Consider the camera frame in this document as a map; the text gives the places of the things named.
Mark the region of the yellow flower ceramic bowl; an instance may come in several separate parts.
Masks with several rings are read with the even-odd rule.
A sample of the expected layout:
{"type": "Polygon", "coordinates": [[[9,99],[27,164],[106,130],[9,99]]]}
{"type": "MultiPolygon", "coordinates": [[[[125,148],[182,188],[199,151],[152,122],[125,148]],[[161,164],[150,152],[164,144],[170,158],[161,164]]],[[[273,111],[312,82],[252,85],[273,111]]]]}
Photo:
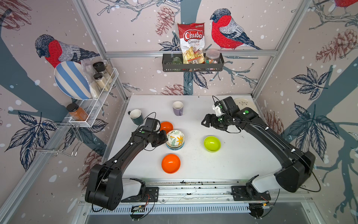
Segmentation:
{"type": "Polygon", "coordinates": [[[171,147],[178,147],[185,142],[185,136],[180,130],[172,130],[167,134],[167,144],[171,147]]]}

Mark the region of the blue yellow patterned bowl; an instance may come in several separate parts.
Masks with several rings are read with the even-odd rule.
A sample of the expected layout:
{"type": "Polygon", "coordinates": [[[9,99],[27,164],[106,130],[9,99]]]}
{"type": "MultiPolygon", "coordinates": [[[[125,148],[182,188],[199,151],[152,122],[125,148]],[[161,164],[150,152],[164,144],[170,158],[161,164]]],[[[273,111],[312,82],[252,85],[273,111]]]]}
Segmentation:
{"type": "Polygon", "coordinates": [[[176,150],[179,150],[181,148],[183,148],[185,145],[185,143],[183,143],[182,145],[178,146],[178,147],[171,147],[170,145],[166,144],[166,146],[170,149],[170,150],[173,150],[173,151],[176,151],[176,150]]]}

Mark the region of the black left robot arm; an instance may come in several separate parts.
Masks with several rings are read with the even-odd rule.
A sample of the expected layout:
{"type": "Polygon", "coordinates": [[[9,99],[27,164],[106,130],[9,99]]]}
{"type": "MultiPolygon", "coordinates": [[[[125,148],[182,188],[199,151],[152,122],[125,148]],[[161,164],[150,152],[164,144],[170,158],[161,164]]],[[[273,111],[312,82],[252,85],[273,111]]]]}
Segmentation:
{"type": "Polygon", "coordinates": [[[123,173],[148,144],[155,148],[166,142],[167,135],[160,130],[160,121],[147,118],[143,126],[132,132],[129,141],[115,156],[102,165],[92,167],[85,201],[112,211],[122,200],[144,198],[145,182],[138,178],[123,179],[123,173]]]}

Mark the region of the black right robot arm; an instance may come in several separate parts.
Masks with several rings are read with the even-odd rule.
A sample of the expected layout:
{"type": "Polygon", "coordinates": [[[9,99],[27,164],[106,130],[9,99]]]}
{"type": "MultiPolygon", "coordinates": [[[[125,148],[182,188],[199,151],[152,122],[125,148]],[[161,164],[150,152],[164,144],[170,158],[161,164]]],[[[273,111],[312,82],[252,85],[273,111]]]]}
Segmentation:
{"type": "Polygon", "coordinates": [[[281,169],[268,175],[252,177],[246,183],[249,198],[272,189],[295,193],[313,175],[316,160],[311,152],[302,152],[270,128],[252,108],[240,109],[232,97],[213,97],[214,114],[207,114],[201,124],[227,131],[236,126],[255,137],[280,162],[281,169]]]}

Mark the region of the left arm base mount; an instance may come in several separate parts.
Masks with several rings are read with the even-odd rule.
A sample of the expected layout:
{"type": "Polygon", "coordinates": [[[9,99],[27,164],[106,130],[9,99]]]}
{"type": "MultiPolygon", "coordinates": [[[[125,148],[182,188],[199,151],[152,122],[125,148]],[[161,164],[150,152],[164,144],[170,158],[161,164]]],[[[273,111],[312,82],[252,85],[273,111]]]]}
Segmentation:
{"type": "Polygon", "coordinates": [[[123,179],[122,203],[157,202],[158,194],[159,187],[147,187],[143,180],[123,179]]]}

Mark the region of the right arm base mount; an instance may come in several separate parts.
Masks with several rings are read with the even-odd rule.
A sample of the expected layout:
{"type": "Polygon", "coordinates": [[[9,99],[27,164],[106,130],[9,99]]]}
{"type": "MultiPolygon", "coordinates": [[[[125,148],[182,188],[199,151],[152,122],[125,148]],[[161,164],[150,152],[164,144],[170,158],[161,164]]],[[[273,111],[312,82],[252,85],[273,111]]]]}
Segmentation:
{"type": "Polygon", "coordinates": [[[268,191],[264,193],[258,192],[253,187],[253,180],[259,175],[252,177],[245,185],[231,186],[231,196],[234,201],[266,201],[271,200],[271,196],[268,191]]]}

